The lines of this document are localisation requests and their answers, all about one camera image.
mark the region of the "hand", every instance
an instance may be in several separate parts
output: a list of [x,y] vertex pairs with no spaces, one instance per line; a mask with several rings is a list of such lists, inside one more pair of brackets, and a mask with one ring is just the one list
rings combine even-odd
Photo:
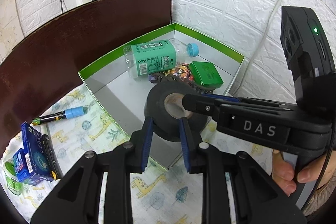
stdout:
[[[326,155],[323,155],[316,160],[309,163],[305,168],[303,168],[297,175],[297,181],[299,183],[306,183],[310,181],[317,180],[320,172],[322,170],[322,166]],[[323,175],[323,178],[319,184],[319,188],[325,185],[334,175],[336,170],[336,151],[333,151]],[[295,192],[296,184],[294,182],[294,170],[293,167],[285,162],[282,158],[281,153],[278,150],[273,151],[272,158],[272,177],[273,180],[280,186],[280,188],[286,193],[286,195],[290,195]]]

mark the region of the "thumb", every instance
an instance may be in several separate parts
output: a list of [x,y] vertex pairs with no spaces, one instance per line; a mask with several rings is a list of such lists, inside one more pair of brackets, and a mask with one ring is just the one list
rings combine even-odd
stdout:
[[[317,158],[316,160],[312,161],[311,163],[309,163],[305,168],[303,168],[298,173],[297,181],[299,183],[306,183],[317,180],[322,170],[325,159],[326,155],[323,155]],[[333,151],[319,187],[325,185],[332,178],[335,169],[336,169],[336,151]]]

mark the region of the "screw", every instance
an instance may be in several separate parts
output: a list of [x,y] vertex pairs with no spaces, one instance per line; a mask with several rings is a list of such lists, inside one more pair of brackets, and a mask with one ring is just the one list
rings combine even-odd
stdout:
[[133,143],[131,143],[131,142],[125,142],[125,143],[123,143],[123,147],[125,148],[125,149],[129,149],[129,148],[131,148],[133,146]]
[[199,143],[199,148],[202,148],[202,149],[207,149],[207,148],[209,148],[209,144],[208,143],[206,143],[206,142],[201,142],[201,143]]
[[85,156],[87,159],[91,159],[91,158],[93,158],[94,155],[95,155],[95,152],[93,152],[93,151],[86,151],[85,154],[84,154],[84,156]]
[[238,152],[238,157],[241,159],[246,159],[247,158],[247,153],[244,151],[239,151]]

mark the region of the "open tray box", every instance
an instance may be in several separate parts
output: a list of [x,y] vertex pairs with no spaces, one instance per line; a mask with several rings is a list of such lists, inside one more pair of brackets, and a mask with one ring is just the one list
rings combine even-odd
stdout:
[[[244,56],[223,43],[196,30],[178,23],[172,23],[138,37],[128,44],[176,38],[184,44],[196,43],[199,56],[187,60],[212,62],[224,84],[214,91],[226,95],[230,90],[243,62]],[[97,59],[78,74],[94,99],[107,116],[131,135],[144,122],[144,106],[153,83],[144,75],[136,79],[128,76],[122,45]],[[181,144],[166,141],[153,134],[150,156],[164,168],[172,166],[181,155]]]

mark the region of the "black tape roll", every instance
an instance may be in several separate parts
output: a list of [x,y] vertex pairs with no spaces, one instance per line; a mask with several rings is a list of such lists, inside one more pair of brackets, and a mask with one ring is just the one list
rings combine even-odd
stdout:
[[169,81],[155,85],[147,96],[145,117],[153,118],[154,132],[167,141],[180,142],[179,119],[182,116],[188,118],[193,131],[201,132],[206,125],[206,115],[183,108],[182,98],[186,94],[198,93],[185,83]]

